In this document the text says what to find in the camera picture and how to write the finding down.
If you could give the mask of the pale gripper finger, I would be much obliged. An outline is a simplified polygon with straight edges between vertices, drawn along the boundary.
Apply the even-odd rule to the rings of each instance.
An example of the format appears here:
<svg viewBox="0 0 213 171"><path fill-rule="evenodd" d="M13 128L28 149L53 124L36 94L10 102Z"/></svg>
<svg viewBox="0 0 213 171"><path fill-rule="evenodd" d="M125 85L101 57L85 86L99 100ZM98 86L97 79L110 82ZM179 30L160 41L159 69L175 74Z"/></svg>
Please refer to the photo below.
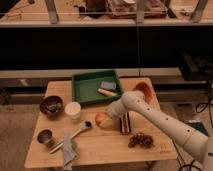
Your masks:
<svg viewBox="0 0 213 171"><path fill-rule="evenodd" d="M106 116L106 127L103 129L108 129L112 127L113 125L114 125L114 121L110 117Z"/></svg>

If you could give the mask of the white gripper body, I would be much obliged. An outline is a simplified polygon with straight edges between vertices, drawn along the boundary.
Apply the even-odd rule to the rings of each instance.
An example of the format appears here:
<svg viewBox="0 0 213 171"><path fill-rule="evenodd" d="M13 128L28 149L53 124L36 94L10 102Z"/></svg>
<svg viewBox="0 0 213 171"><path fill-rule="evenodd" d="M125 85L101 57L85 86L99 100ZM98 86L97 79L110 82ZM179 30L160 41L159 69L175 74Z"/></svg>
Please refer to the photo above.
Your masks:
<svg viewBox="0 0 213 171"><path fill-rule="evenodd" d="M113 119L119 119L126 113L125 106L121 100L112 102L107 108L107 115Z"/></svg>

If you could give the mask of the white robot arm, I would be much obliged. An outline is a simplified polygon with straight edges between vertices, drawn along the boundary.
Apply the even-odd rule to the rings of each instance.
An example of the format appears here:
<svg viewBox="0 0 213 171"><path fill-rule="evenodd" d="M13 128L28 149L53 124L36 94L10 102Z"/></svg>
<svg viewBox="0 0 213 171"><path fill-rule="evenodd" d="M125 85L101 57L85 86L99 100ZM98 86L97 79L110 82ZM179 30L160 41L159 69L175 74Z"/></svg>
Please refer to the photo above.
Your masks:
<svg viewBox="0 0 213 171"><path fill-rule="evenodd" d="M125 92L120 99L112 102L104 118L98 121L98 125L108 128L129 111L141 114L174 140L202 164L202 171L213 171L213 135L208 137L195 128L152 108L145 101L145 94L141 91Z"/></svg>

